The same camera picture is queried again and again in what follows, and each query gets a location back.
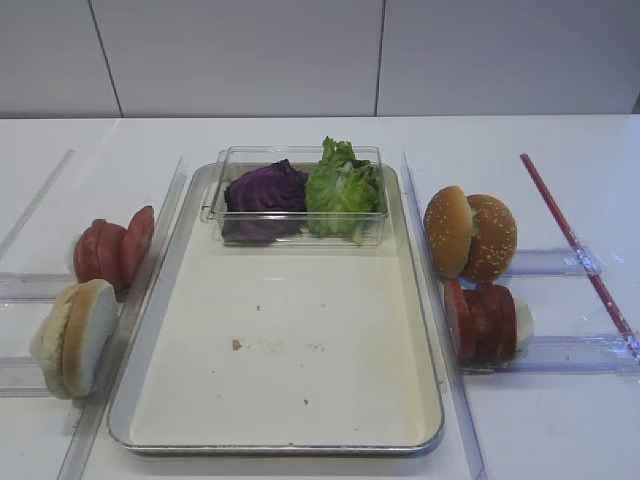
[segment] lettuce leaf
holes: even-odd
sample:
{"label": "lettuce leaf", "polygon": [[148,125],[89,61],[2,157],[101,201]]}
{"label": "lettuce leaf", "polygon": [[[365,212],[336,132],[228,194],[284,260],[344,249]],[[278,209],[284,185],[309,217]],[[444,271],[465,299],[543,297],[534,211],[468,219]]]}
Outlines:
{"label": "lettuce leaf", "polygon": [[[307,181],[307,212],[369,213],[380,207],[379,172],[368,160],[356,159],[350,142],[326,137],[322,160]],[[361,244],[365,222],[357,216],[336,215],[309,219],[309,231],[318,237],[337,236]]]}

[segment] tomato slice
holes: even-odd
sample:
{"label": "tomato slice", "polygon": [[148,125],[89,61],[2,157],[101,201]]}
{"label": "tomato slice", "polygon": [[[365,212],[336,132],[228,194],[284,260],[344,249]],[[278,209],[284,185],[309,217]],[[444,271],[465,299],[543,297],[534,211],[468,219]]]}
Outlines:
{"label": "tomato slice", "polygon": [[486,352],[487,360],[495,362],[498,358],[498,347],[502,340],[502,324],[504,323],[500,295],[495,285],[489,282],[476,284],[476,291],[480,296],[489,323],[489,334],[484,338],[482,348]]}
{"label": "tomato slice", "polygon": [[517,326],[516,326],[516,305],[507,287],[495,286],[500,295],[500,308],[502,310],[502,340],[498,347],[497,360],[499,362],[510,362],[516,356]]}
{"label": "tomato slice", "polygon": [[126,232],[127,230],[120,225],[106,223],[98,239],[100,276],[113,285],[116,292],[126,286],[120,273],[120,249]]}
{"label": "tomato slice", "polygon": [[471,319],[476,327],[476,351],[474,361],[481,363],[489,360],[488,346],[492,342],[492,324],[482,305],[480,293],[475,290],[463,290],[464,298],[471,313]]}
{"label": "tomato slice", "polygon": [[107,223],[106,220],[101,218],[94,220],[76,243],[73,266],[80,283],[101,278],[98,263],[98,238],[105,223]]}
{"label": "tomato slice", "polygon": [[476,350],[476,328],[462,288],[456,280],[448,280],[444,284],[444,305],[458,359],[462,362],[472,360]]}
{"label": "tomato slice", "polygon": [[133,283],[138,267],[151,246],[153,231],[153,207],[147,205],[133,216],[122,238],[120,272],[122,279],[128,285]]}

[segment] white countertop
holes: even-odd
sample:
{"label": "white countertop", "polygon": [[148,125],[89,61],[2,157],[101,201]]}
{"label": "white countertop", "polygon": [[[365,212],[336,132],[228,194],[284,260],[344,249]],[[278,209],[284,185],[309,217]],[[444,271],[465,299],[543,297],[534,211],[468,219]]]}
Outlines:
{"label": "white countertop", "polygon": [[[399,167],[405,152],[422,210],[437,189],[458,184],[467,193],[502,197],[518,219],[522,248],[565,245],[519,161],[520,153],[529,153],[573,228],[605,263],[607,285],[629,322],[639,328],[634,316],[640,307],[640,254],[634,242],[639,227],[629,221],[635,218],[631,201],[634,181],[640,178],[638,116],[3,120],[0,236],[67,149],[74,149],[87,168],[108,170],[113,165],[122,175],[129,169],[144,171],[152,196],[162,198],[180,156],[187,157],[193,172],[228,146],[315,145],[325,135],[376,145],[393,167]],[[555,308],[562,313],[553,318],[536,319],[544,333],[611,328],[595,294],[585,297],[580,283],[585,280],[571,282],[567,298],[572,305]],[[565,288],[560,285],[566,284],[549,281],[531,288],[551,295]],[[488,478],[636,478],[637,377],[494,375],[467,377],[466,383]],[[0,399],[0,405],[0,460],[5,472],[13,472],[7,478],[55,478],[66,448],[58,437],[69,406],[54,399]],[[84,478],[468,478],[464,454],[459,444],[458,450],[452,445],[447,445],[451,454],[437,461],[427,456],[357,463],[169,463],[130,456],[103,428]]]}

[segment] bun top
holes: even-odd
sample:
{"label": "bun top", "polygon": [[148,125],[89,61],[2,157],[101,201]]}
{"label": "bun top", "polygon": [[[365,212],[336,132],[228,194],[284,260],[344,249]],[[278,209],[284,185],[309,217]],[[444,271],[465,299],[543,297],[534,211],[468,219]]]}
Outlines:
{"label": "bun top", "polygon": [[78,286],[62,352],[62,380],[73,397],[91,392],[100,354],[117,320],[113,286],[96,278]]}
{"label": "bun top", "polygon": [[423,221],[436,270],[445,278],[456,278],[467,263],[473,231],[471,207],[462,189],[454,185],[436,193]]}
{"label": "bun top", "polygon": [[467,197],[473,211],[473,232],[467,264],[460,276],[472,283],[502,276],[516,253],[518,229],[511,211],[490,195]]}
{"label": "bun top", "polygon": [[44,320],[30,346],[33,359],[40,365],[47,389],[57,398],[71,395],[62,379],[62,353],[67,322],[78,294],[78,286],[66,288],[56,298],[51,314]]}

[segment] purple cabbage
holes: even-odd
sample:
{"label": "purple cabbage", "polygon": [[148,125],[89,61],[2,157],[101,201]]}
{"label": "purple cabbage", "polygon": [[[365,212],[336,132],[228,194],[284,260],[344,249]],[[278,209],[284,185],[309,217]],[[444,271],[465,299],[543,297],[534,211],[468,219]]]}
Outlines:
{"label": "purple cabbage", "polygon": [[[247,172],[231,182],[224,192],[228,212],[305,212],[305,184],[308,175],[284,159]],[[226,219],[225,241],[269,244],[279,237],[296,235],[304,219]]]}

